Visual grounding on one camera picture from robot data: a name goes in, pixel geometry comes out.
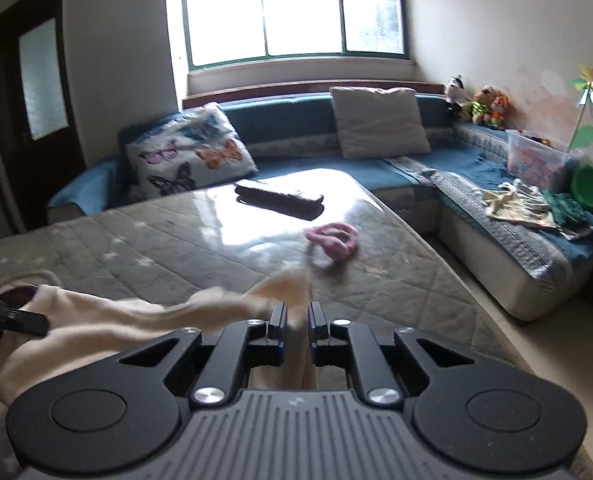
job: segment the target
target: green cloth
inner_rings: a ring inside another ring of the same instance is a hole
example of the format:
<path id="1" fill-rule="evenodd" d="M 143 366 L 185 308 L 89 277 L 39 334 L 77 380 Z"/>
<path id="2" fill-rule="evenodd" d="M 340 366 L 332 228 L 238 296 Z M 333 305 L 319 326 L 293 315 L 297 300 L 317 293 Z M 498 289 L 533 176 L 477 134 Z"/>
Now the green cloth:
<path id="1" fill-rule="evenodd" d="M 546 189 L 541 190 L 545 201 L 550 205 L 554 221 L 561 227 L 587 227 L 587 216 L 579 203 L 569 193 L 553 194 Z"/>

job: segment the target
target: black remote control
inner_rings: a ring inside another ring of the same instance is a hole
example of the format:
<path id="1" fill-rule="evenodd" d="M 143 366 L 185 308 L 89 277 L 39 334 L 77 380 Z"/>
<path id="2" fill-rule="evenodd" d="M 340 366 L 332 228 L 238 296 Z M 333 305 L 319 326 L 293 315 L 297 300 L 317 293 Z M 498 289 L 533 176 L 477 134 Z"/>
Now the black remote control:
<path id="1" fill-rule="evenodd" d="M 254 180 L 238 181 L 234 192 L 243 200 L 292 206 L 304 210 L 316 209 L 323 202 L 322 194 L 307 193 Z"/>

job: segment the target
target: white cloth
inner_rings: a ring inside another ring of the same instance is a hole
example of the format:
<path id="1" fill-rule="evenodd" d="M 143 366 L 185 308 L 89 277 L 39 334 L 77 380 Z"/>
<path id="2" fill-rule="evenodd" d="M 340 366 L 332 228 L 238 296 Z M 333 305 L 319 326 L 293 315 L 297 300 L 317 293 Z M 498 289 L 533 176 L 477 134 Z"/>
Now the white cloth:
<path id="1" fill-rule="evenodd" d="M 536 186 L 517 178 L 513 183 L 503 182 L 499 188 L 480 190 L 487 216 L 526 227 L 558 229 L 550 205 Z"/>
<path id="2" fill-rule="evenodd" d="M 42 381 L 110 357 L 177 328 L 194 326 L 215 332 L 250 318 L 269 319 L 274 300 L 288 304 L 284 364 L 252 370 L 251 387 L 316 389 L 316 370 L 309 360 L 307 269 L 294 267 L 273 274 L 246 294 L 221 287 L 201 290 L 170 308 L 142 300 L 112 301 L 41 285 L 24 310 L 48 316 L 45 338 L 6 332 L 0 347 L 0 401 L 16 397 Z"/>

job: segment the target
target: window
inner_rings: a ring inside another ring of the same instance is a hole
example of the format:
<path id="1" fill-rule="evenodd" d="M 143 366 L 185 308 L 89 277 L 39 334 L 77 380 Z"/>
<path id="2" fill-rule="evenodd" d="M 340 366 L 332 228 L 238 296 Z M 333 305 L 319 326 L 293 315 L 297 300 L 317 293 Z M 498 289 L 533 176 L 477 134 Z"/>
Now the window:
<path id="1" fill-rule="evenodd" d="M 192 67 L 298 56 L 406 58 L 402 0 L 184 0 Z"/>

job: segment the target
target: green window frame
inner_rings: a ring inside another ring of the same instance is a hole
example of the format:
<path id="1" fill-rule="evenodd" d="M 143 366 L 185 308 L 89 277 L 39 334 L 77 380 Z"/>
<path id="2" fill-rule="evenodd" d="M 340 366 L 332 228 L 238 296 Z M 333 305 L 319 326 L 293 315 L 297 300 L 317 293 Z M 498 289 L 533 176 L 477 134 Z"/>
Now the green window frame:
<path id="1" fill-rule="evenodd" d="M 190 20 L 188 16 L 188 0 L 181 0 L 183 13 L 183 26 L 185 31 L 185 42 L 188 53 L 188 65 L 190 71 L 199 70 L 202 68 L 212 68 L 218 66 L 227 66 L 245 62 L 266 61 L 274 59 L 299 59 L 308 57 L 380 57 L 390 59 L 409 59 L 409 37 L 407 34 L 407 15 L 405 0 L 401 2 L 401 26 L 403 27 L 403 53 L 395 52 L 372 52 L 372 51 L 357 51 L 347 49 L 347 38 L 345 35 L 345 12 L 343 10 L 343 0 L 339 0 L 339 14 L 340 14 L 340 31 L 341 31 L 341 51 L 340 52 L 320 52 L 308 54 L 281 54 L 272 55 L 268 52 L 268 36 L 265 28 L 265 16 L 263 16 L 263 37 L 265 43 L 265 56 L 245 57 L 241 59 L 232 59 L 227 61 L 220 61 L 216 63 L 208 63 L 203 65 L 194 65 L 192 61 L 192 38 L 190 37 Z"/>

